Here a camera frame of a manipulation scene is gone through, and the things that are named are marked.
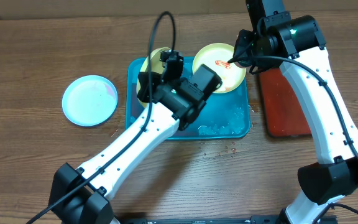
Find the yellow-green plate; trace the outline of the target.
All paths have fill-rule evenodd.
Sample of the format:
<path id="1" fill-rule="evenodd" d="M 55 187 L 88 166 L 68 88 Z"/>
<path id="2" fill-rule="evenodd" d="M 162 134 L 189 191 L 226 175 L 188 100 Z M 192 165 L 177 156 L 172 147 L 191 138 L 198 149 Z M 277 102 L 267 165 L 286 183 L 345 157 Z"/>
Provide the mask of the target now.
<path id="1" fill-rule="evenodd" d="M 222 85 L 214 93 L 229 93 L 235 90 L 246 77 L 246 69 L 227 61 L 232 58 L 234 47 L 225 43 L 213 43 L 203 47 L 194 57 L 192 72 L 202 64 L 214 70 L 221 78 Z"/>
<path id="2" fill-rule="evenodd" d="M 152 51 L 152 53 L 150 54 L 151 56 L 151 65 L 152 65 L 152 69 L 151 71 L 152 72 L 155 72 L 155 73 L 158 73 L 159 75 L 159 78 L 161 76 L 161 74 L 163 73 L 164 71 L 164 67 L 163 67 L 163 62 L 160 61 L 160 56 L 161 56 L 161 53 L 163 51 L 167 51 L 167 50 L 171 50 L 170 48 L 168 47 L 161 47 L 161 48 L 158 48 L 158 49 L 155 49 Z M 147 69 L 149 68 L 149 60 L 148 60 L 148 57 L 145 59 L 145 61 L 143 62 L 141 68 L 140 68 L 140 72 L 146 72 Z M 137 79 L 137 85 L 136 85 L 136 94 L 138 94 L 140 90 L 140 80 L 139 78 Z M 148 103 L 144 103 L 142 101 L 140 101 L 138 99 L 138 102 L 142 105 L 143 108 L 145 108 L 147 106 Z"/>

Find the light blue plate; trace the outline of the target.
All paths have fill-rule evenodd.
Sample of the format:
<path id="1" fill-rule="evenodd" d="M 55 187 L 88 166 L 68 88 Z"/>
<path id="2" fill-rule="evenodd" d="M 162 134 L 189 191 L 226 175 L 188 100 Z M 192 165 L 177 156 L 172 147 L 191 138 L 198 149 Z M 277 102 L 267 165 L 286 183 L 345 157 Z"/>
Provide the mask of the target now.
<path id="1" fill-rule="evenodd" d="M 68 85 L 62 96 L 62 111 L 71 123 L 82 127 L 105 123 L 118 106 L 117 89 L 100 75 L 86 75 Z"/>

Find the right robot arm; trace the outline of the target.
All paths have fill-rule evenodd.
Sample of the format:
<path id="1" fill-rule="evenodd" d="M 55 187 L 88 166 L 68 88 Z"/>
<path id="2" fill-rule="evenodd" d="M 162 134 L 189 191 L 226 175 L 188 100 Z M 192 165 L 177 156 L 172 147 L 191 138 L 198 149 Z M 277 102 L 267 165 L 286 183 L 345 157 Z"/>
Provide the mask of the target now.
<path id="1" fill-rule="evenodd" d="M 282 1 L 247 0 L 252 30 L 240 31 L 232 62 L 250 72 L 278 68 L 300 103 L 317 161 L 301 167 L 301 192 L 277 223 L 324 223 L 325 214 L 358 189 L 358 129 L 329 63 L 326 40 L 315 18 L 292 18 Z"/>

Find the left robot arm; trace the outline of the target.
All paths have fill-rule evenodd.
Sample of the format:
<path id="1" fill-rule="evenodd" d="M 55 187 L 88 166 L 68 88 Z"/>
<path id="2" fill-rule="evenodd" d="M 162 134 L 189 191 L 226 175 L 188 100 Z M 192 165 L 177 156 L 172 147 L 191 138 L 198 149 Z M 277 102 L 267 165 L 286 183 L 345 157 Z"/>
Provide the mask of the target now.
<path id="1" fill-rule="evenodd" d="M 92 159 L 56 171 L 48 209 L 63 223 L 114 223 L 110 201 L 123 181 L 155 147 L 197 119 L 222 80 L 206 65 L 185 78 L 184 63 L 177 51 L 154 50 L 138 74 L 137 97 L 146 104 L 139 117 Z"/>

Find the teal plastic tray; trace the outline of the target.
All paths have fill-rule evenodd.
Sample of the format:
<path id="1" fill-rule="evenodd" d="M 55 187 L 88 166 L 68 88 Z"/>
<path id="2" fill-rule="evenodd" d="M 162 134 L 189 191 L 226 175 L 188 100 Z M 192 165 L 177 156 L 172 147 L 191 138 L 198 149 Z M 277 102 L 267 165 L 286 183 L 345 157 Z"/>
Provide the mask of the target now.
<path id="1" fill-rule="evenodd" d="M 136 97 L 137 76 L 145 58 L 131 62 L 127 71 L 127 99 L 125 128 L 143 112 Z M 247 82 L 229 93 L 214 93 L 200 115 L 184 131 L 176 132 L 171 140 L 202 140 L 242 138 L 250 129 Z"/>

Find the black red-lined tray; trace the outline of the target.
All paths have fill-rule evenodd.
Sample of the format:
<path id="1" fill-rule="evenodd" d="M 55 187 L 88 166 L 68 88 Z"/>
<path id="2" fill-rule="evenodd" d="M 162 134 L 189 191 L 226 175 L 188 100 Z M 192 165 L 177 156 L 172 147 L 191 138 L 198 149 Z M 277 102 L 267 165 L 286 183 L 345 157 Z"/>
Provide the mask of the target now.
<path id="1" fill-rule="evenodd" d="M 267 132 L 271 137 L 311 134 L 298 98 L 280 69 L 260 73 L 259 87 Z"/>

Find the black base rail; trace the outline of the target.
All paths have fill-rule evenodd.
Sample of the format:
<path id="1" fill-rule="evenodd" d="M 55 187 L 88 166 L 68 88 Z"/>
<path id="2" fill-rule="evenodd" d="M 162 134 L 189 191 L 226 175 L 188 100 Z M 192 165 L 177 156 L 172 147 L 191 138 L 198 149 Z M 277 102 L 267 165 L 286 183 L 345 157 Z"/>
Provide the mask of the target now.
<path id="1" fill-rule="evenodd" d="M 217 219 L 146 219 L 118 218 L 123 224 L 279 224 L 278 215 L 254 215 L 249 218 L 217 218 Z"/>

